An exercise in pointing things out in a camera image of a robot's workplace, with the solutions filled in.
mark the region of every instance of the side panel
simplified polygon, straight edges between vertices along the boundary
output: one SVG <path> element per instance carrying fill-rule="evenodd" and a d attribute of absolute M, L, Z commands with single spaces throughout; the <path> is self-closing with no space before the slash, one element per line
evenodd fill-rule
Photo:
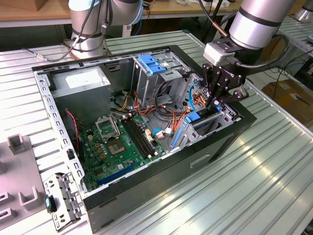
<path fill-rule="evenodd" d="M 89 210 L 88 217 L 92 232 L 95 233 L 99 231 L 121 216 L 135 210 L 153 197 L 166 191 L 179 181 L 216 160 L 230 147 L 243 131 L 251 126 L 251 124 L 252 123 L 248 124 L 236 133 L 221 138 L 208 147 L 203 148 L 158 174 L 112 197 L 105 203 Z"/>

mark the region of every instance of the silver cylinder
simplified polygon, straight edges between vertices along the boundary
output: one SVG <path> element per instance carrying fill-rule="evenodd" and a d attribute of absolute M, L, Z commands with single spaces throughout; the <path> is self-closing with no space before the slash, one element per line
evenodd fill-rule
<path fill-rule="evenodd" d="M 70 0 L 72 20 L 72 42 L 82 30 L 92 0 L 89 2 Z M 79 40 L 71 54 L 76 58 L 89 58 L 106 55 L 108 47 L 102 35 L 102 25 L 132 24 L 141 18 L 142 0 L 99 0 L 95 1 L 91 14 L 82 31 L 81 39 L 90 35 L 85 41 Z"/>
<path fill-rule="evenodd" d="M 313 18 L 313 0 L 307 0 L 303 7 L 292 17 L 302 23 L 310 23 Z"/>
<path fill-rule="evenodd" d="M 99 7 L 100 7 L 100 4 L 97 4 L 96 6 L 93 7 L 91 14 L 88 17 L 88 20 L 85 24 L 83 34 L 90 35 L 94 32 L 96 23 L 97 23 Z M 89 9 L 84 10 L 84 11 L 73 11 L 73 10 L 70 11 L 70 17 L 72 20 L 72 28 L 76 32 L 81 31 L 83 22 L 87 16 L 88 11 Z M 98 26 L 96 33 L 100 33 L 100 26 Z"/>
<path fill-rule="evenodd" d="M 111 6 L 113 14 L 110 16 L 110 25 L 128 25 L 138 16 L 142 3 L 140 0 L 134 0 L 133 3 L 111 0 Z"/>
<path fill-rule="evenodd" d="M 302 8 L 308 11 L 313 11 L 313 0 L 307 0 Z"/>
<path fill-rule="evenodd" d="M 244 0 L 241 8 L 267 21 L 281 23 L 295 0 Z"/>
<path fill-rule="evenodd" d="M 295 0 L 244 0 L 229 29 L 238 45 L 258 50 L 276 33 Z"/>
<path fill-rule="evenodd" d="M 238 45 L 252 50 L 264 48 L 276 33 L 278 27 L 254 22 L 237 13 L 229 30 L 230 38 Z"/>

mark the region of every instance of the blue pcie slot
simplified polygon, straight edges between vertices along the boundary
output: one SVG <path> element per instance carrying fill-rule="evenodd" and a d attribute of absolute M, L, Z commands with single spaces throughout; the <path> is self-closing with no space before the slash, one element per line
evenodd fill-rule
<path fill-rule="evenodd" d="M 130 166 L 126 167 L 125 169 L 122 169 L 122 170 L 114 173 L 113 175 L 110 175 L 106 178 L 103 178 L 102 180 L 97 181 L 98 186 L 105 184 L 111 180 L 114 180 L 114 179 L 120 177 L 121 175 L 124 175 L 124 174 L 130 172 L 133 169 L 133 166 L 135 166 L 135 165 L 136 165 L 136 163 L 132 163 Z"/>

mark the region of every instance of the wooden desk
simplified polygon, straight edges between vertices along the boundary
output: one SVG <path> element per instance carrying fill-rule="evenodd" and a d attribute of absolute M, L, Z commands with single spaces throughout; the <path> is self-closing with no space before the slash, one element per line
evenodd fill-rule
<path fill-rule="evenodd" d="M 236 0 L 235 3 L 231 3 L 229 7 L 221 7 L 219 13 L 225 14 L 229 12 L 238 11 L 242 0 Z M 198 3 L 192 2 L 188 5 L 181 5 L 175 0 L 169 2 L 165 1 L 153 1 L 150 5 L 150 18 L 153 18 L 153 15 L 177 15 L 177 14 L 201 14 L 205 15 Z"/>
<path fill-rule="evenodd" d="M 242 0 L 231 3 L 227 8 L 221 8 L 220 15 L 237 11 Z M 70 24 L 70 10 L 67 0 L 48 0 L 38 11 L 28 11 L 0 5 L 0 27 L 17 27 L 49 24 Z M 148 12 L 144 10 L 143 19 L 146 19 Z M 170 2 L 154 1 L 150 6 L 150 19 L 179 18 L 204 16 L 198 3 L 189 5 L 178 4 L 175 0 Z"/>

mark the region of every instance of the aluminum extrusion table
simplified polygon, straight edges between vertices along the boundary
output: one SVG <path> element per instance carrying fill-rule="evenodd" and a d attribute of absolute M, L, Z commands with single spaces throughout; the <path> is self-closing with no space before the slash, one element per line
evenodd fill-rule
<path fill-rule="evenodd" d="M 173 44 L 205 62 L 204 46 L 182 31 L 108 40 L 113 54 Z M 67 49 L 33 50 L 55 59 Z M 22 50 L 1 52 L 0 61 L 0 141 L 29 135 L 42 180 L 67 172 L 31 71 L 44 62 Z M 223 157 L 97 234 L 300 234 L 313 218 L 313 135 L 246 87 L 241 103 L 257 120 Z M 46 210 L 0 233 L 57 234 Z M 91 234 L 87 216 L 61 234 Z"/>
<path fill-rule="evenodd" d="M 313 35 L 313 23 L 301 23 L 288 16 L 282 22 L 279 32 L 285 34 L 290 43 L 303 52 L 313 50 L 313 43 L 307 40 L 308 36 Z"/>

